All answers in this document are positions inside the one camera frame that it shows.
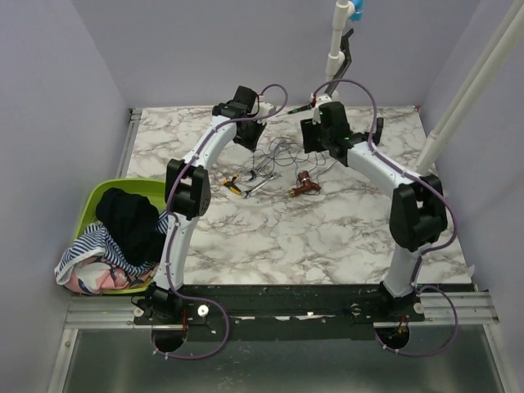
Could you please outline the blue white striped garment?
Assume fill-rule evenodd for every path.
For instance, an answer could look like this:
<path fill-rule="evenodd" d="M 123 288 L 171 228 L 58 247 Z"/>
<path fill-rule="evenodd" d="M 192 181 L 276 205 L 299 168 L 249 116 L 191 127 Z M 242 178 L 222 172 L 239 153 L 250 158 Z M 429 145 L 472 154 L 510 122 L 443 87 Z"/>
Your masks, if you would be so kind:
<path fill-rule="evenodd" d="M 95 222 L 89 224 L 63 253 L 58 265 L 54 268 L 56 283 L 65 285 L 70 280 L 75 266 L 88 258 L 98 256 L 101 256 L 110 265 L 133 276 L 148 273 L 156 265 L 156 262 L 152 261 L 143 262 L 139 266 L 131 265 L 124 257 L 120 246 L 109 234 L 108 229 L 101 222 Z"/>

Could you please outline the yellow black pliers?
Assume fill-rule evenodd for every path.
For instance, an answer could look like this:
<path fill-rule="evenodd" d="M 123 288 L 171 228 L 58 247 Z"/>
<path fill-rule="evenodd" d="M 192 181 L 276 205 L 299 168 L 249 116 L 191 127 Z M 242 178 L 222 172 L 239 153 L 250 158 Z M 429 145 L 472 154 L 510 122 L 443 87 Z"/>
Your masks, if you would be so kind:
<path fill-rule="evenodd" d="M 240 196 L 242 194 L 242 190 L 236 185 L 237 179 L 238 179 L 238 174 L 234 174 L 231 178 L 224 179 L 222 184 L 230 192 L 233 192 L 234 194 Z"/>

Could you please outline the aluminium frame rail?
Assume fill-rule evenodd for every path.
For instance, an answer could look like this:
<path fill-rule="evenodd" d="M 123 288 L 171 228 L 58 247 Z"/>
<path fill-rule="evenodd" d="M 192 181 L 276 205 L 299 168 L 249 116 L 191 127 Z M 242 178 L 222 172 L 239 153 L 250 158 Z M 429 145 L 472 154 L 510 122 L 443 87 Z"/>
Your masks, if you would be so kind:
<path fill-rule="evenodd" d="M 129 297 L 74 297 L 65 314 L 65 329 L 150 329 L 134 322 L 135 306 Z"/>

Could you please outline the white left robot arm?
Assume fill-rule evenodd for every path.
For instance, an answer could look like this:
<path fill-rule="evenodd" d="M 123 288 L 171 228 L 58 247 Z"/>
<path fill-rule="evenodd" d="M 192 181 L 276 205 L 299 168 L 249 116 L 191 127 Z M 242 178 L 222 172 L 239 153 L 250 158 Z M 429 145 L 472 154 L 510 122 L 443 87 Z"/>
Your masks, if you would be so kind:
<path fill-rule="evenodd" d="M 225 146 L 240 142 L 254 149 L 264 125 L 255 116 L 262 115 L 260 96 L 240 86 L 233 99 L 212 109 L 209 128 L 196 146 L 182 159 L 167 164 L 165 177 L 168 229 L 164 250 L 147 288 L 147 304 L 163 323 L 173 323 L 181 315 L 182 300 L 173 293 L 183 285 L 183 273 L 193 231 L 211 202 L 209 169 Z"/>

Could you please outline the black T-shaped tool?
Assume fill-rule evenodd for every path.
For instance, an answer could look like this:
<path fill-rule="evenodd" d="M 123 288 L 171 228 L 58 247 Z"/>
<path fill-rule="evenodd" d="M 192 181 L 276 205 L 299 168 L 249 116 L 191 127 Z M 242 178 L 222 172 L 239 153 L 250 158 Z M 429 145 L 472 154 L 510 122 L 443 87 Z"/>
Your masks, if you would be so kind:
<path fill-rule="evenodd" d="M 372 135 L 372 141 L 377 146 L 380 144 L 383 128 L 384 128 L 384 118 L 377 117 L 375 121 L 375 129 Z"/>

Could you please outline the white PVC pipe stand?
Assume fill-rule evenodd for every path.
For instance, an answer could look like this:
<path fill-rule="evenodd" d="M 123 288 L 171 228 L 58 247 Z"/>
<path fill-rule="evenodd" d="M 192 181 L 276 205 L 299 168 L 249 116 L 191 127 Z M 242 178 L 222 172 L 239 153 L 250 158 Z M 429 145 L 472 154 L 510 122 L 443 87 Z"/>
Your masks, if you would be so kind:
<path fill-rule="evenodd" d="M 350 37 L 353 29 L 344 32 L 346 22 L 359 21 L 363 15 L 364 2 L 338 0 L 332 17 L 332 37 L 327 55 L 325 67 L 326 81 L 328 85 L 324 91 L 329 97 L 333 97 L 337 89 L 336 79 L 342 79 L 351 65 Z"/>

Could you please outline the black garment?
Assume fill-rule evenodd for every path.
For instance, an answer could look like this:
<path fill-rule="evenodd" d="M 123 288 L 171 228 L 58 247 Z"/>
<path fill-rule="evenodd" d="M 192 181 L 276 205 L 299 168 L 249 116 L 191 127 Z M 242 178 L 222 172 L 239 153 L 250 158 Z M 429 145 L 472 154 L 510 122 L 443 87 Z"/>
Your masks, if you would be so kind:
<path fill-rule="evenodd" d="M 160 262 L 167 229 L 160 212 L 147 197 L 111 187 L 98 202 L 96 217 L 131 265 Z"/>

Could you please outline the chrome combination wrench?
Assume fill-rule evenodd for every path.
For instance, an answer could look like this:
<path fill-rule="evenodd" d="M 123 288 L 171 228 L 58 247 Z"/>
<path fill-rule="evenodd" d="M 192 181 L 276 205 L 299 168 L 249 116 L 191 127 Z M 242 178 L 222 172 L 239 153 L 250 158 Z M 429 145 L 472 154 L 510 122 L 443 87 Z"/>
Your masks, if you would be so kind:
<path fill-rule="evenodd" d="M 271 173 L 269 175 L 266 175 L 260 182 L 258 182 L 254 187 L 248 189 L 244 192 L 243 198 L 247 199 L 251 197 L 254 193 L 258 192 L 263 186 L 271 182 L 272 180 L 275 180 L 279 177 L 279 174 L 277 173 Z"/>

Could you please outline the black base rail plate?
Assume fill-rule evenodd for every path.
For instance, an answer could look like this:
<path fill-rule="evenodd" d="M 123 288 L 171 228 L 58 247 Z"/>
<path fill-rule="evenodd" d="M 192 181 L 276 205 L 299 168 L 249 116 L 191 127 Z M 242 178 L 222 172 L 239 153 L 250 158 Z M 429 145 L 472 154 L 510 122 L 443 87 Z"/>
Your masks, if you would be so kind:
<path fill-rule="evenodd" d="M 422 322 L 414 299 L 398 313 L 377 311 L 378 284 L 351 285 L 184 285 L 177 318 L 157 313 L 146 292 L 134 305 L 134 322 L 151 324 L 161 336 L 184 334 L 191 341 L 294 341 L 374 338 L 377 327 Z"/>

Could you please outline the lime green laundry basket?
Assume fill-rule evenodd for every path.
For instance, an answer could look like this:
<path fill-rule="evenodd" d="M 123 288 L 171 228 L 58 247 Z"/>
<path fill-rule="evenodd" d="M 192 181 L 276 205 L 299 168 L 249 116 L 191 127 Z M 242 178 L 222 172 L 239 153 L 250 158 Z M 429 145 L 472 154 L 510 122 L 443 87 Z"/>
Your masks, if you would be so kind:
<path fill-rule="evenodd" d="M 164 182 L 104 182 L 90 195 L 78 236 L 55 267 L 56 283 L 85 295 L 142 288 L 160 263 L 167 229 Z"/>

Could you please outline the pink patterned garment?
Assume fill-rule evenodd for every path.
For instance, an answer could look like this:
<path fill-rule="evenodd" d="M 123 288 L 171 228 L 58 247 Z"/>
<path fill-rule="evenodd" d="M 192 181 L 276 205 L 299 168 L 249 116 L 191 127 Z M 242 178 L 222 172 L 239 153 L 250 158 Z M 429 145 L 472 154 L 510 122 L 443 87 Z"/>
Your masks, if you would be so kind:
<path fill-rule="evenodd" d="M 158 264 L 143 274 L 126 273 L 102 256 L 93 256 L 77 264 L 63 287 L 83 295 L 123 294 L 142 290 L 151 282 Z"/>

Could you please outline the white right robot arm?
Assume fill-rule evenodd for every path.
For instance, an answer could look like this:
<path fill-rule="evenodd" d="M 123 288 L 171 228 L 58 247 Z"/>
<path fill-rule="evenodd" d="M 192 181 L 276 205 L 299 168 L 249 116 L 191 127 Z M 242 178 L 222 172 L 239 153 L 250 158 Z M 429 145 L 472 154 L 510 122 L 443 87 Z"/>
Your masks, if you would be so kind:
<path fill-rule="evenodd" d="M 389 230 L 395 249 L 375 301 L 382 318 L 396 320 L 415 297 L 423 254 L 448 227 L 439 178 L 416 174 L 383 155 L 373 135 L 376 124 L 367 133 L 353 132 L 341 102 L 315 107 L 313 117 L 300 121 L 300 130 L 306 153 L 328 152 L 391 199 Z"/>

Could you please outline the green black precision screwdriver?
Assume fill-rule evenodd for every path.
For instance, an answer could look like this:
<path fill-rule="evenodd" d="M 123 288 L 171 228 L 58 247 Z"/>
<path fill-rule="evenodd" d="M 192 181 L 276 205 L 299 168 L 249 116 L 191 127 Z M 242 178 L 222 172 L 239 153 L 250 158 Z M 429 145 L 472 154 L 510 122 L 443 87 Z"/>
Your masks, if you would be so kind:
<path fill-rule="evenodd" d="M 314 104 L 308 104 L 308 105 L 304 105 L 304 106 L 299 106 L 295 109 L 292 109 L 292 110 L 289 110 L 288 112 L 286 112 L 286 115 L 293 115 L 293 114 L 296 114 L 296 113 L 300 113 L 300 112 L 303 112 L 303 111 L 308 111 L 310 109 L 312 109 L 314 107 Z"/>

